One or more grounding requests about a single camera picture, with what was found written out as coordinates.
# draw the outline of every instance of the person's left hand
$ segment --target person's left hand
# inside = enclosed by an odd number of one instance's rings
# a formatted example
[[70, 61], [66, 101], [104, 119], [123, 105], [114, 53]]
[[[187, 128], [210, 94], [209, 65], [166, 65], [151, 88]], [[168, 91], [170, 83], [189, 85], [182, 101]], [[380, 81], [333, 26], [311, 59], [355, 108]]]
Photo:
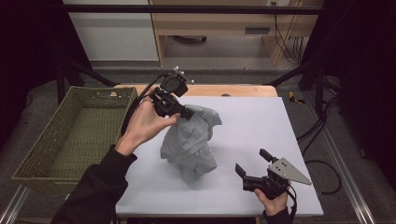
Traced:
[[[153, 91], [154, 89], [151, 88], [147, 95]], [[170, 118], [158, 116], [151, 99], [146, 96], [132, 114], [125, 134], [118, 141], [115, 149], [122, 155], [130, 156], [138, 146], [156, 136], [164, 128], [176, 124], [179, 117], [178, 113]]]
[[265, 194], [259, 190], [254, 189], [257, 198], [262, 202], [267, 216], [274, 216], [287, 207], [288, 193], [284, 192], [273, 200], [269, 200]]

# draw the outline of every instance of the white table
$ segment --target white table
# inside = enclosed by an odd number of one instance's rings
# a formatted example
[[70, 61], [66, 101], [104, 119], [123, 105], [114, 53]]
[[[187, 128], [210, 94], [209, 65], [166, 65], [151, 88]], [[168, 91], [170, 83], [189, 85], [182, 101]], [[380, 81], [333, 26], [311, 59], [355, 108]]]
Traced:
[[[269, 163], [260, 148], [286, 158], [309, 179], [283, 101], [279, 97], [183, 96], [181, 104], [217, 110], [222, 125], [208, 142], [218, 167], [187, 185], [176, 166], [160, 158], [167, 130], [140, 146], [126, 176], [129, 187], [117, 203], [120, 217], [257, 217], [263, 206], [253, 192], [242, 190], [238, 163], [247, 175], [267, 175]], [[297, 191], [296, 216], [321, 216], [313, 186], [292, 182]]]

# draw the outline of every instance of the gray fabric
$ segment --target gray fabric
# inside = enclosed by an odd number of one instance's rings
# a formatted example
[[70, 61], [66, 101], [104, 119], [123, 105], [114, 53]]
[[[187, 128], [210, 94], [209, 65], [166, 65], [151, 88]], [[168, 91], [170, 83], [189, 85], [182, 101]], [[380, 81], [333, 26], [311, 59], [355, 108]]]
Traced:
[[169, 128], [163, 139], [161, 158], [178, 165], [183, 180], [192, 183], [217, 167], [207, 142], [221, 119], [219, 113], [210, 108], [198, 105], [186, 105], [186, 108], [194, 115], [190, 120], [179, 119]]

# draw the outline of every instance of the black sleeve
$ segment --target black sleeve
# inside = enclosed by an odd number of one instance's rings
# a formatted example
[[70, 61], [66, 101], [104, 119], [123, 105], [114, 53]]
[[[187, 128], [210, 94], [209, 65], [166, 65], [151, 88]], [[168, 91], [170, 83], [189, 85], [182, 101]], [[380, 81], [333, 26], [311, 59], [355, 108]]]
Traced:
[[267, 216], [265, 211], [262, 212], [268, 224], [291, 224], [288, 208], [278, 212], [276, 215]]
[[121, 155], [112, 145], [100, 164], [87, 169], [51, 223], [110, 223], [128, 187], [125, 175], [136, 159]]

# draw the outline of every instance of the green basket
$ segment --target green basket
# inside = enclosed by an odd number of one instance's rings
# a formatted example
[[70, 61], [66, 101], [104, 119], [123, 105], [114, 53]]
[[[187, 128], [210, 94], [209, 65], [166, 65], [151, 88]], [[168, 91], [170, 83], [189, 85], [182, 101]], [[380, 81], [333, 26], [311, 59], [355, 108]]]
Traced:
[[136, 97], [136, 88], [71, 87], [12, 179], [41, 193], [70, 193], [120, 138]]

